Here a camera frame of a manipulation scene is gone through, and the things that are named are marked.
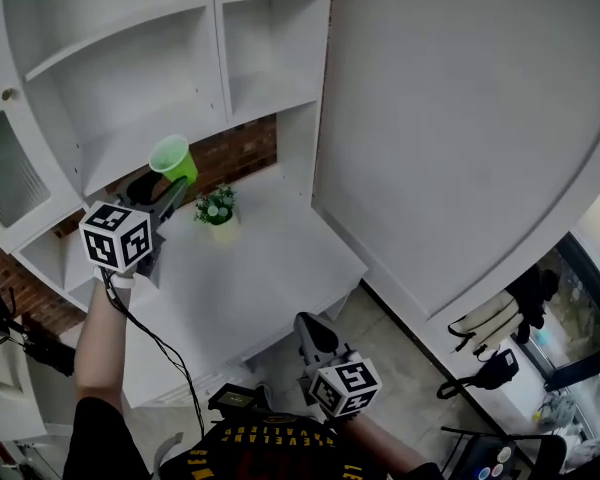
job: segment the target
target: chair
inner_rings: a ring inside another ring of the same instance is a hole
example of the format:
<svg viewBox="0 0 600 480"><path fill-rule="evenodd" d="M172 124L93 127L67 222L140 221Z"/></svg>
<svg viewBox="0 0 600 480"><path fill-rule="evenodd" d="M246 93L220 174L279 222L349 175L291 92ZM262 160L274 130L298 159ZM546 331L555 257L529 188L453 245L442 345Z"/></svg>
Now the chair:
<svg viewBox="0 0 600 480"><path fill-rule="evenodd" d="M455 455L456 450L465 435L473 436L467 446L465 447L458 464L453 469L449 480L461 479L463 477L475 478L475 471L485 465L488 465L489 454L495 450L502 448L503 446L511 446L515 448L517 441L526 440L539 440L540 450L538 451L538 458L532 469L531 475L528 480L558 480L561 478L560 469L567 456L567 445L560 436L553 435L502 435L498 436L495 434L487 434L484 432L472 432L469 430L460 430L449 427L441 427L441 430L445 432L453 432L460 434L460 438L456 443L451 456L445 464L444 470L451 462L452 457ZM511 464L508 467L505 466L505 470L500 477L508 474L511 469Z"/></svg>

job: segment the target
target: tile floor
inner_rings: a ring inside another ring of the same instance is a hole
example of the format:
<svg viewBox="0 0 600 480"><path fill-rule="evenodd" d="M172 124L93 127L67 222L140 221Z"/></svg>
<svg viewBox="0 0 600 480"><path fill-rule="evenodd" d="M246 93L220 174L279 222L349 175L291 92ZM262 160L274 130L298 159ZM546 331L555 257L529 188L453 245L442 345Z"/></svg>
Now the tile floor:
<svg viewBox="0 0 600 480"><path fill-rule="evenodd" d="M354 348L373 360L384 383L379 398L366 414L426 458L442 465L455 444L456 438L442 433L441 425L489 430L461 396L452 400L436 398L435 392L444 377L364 290L357 288L352 292L336 325ZM274 410L307 410L296 384L303 369L298 346L295 336L290 335L249 361L254 381L263 379L272 387ZM176 432L184 432L178 450L187 449L199 440L190 407L141 407L129 409L125 417L150 469L156 448ZM204 418L211 425L220 416L205 408ZM65 440L56 445L65 448L67 443ZM47 457L42 451L61 475L62 454Z"/></svg>

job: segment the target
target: forearm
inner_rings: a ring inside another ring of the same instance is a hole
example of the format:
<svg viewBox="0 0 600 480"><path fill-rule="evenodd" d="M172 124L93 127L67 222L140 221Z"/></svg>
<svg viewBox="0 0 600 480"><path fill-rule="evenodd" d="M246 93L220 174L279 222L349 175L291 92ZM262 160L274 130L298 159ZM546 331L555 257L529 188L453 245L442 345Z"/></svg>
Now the forearm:
<svg viewBox="0 0 600 480"><path fill-rule="evenodd" d="M116 289L129 306L130 290ZM75 358L78 399L95 396L121 409L127 319L115 309L102 281L96 283Z"/></svg>
<svg viewBox="0 0 600 480"><path fill-rule="evenodd" d="M418 452L393 437L364 414L358 414L338 427L382 468L396 477L413 471L427 461Z"/></svg>

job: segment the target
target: black sleeve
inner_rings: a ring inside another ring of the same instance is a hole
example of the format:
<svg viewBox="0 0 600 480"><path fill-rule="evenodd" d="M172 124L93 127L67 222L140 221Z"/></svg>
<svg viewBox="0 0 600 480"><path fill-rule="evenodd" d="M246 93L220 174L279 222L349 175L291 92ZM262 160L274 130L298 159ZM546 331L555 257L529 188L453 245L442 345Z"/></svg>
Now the black sleeve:
<svg viewBox="0 0 600 480"><path fill-rule="evenodd" d="M444 480L440 469L433 462L427 462L411 473L397 476L395 480Z"/></svg>
<svg viewBox="0 0 600 480"><path fill-rule="evenodd" d="M98 398L80 400L63 479L148 477L122 414Z"/></svg>

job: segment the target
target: brick wall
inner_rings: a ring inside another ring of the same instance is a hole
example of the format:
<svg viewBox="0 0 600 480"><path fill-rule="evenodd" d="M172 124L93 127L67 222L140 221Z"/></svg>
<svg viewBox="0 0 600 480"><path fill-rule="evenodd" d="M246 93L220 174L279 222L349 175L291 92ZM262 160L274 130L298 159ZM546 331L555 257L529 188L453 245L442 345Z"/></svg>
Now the brick wall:
<svg viewBox="0 0 600 480"><path fill-rule="evenodd" d="M190 150L200 174L196 185L189 187L182 204L193 201L198 192L208 193L220 183L233 183L275 164L275 115L196 142L191 145ZM115 192L121 181L109 185L107 191ZM163 179L158 183L155 193L162 191L168 183ZM72 233L78 228L83 216L82 211L73 214L55 226L53 232L58 238ZM81 310L64 300L0 249L0 288L2 298L10 308L9 286L15 290L17 314L25 315L31 323L38 324L52 334L60 335L84 320L85 315Z"/></svg>

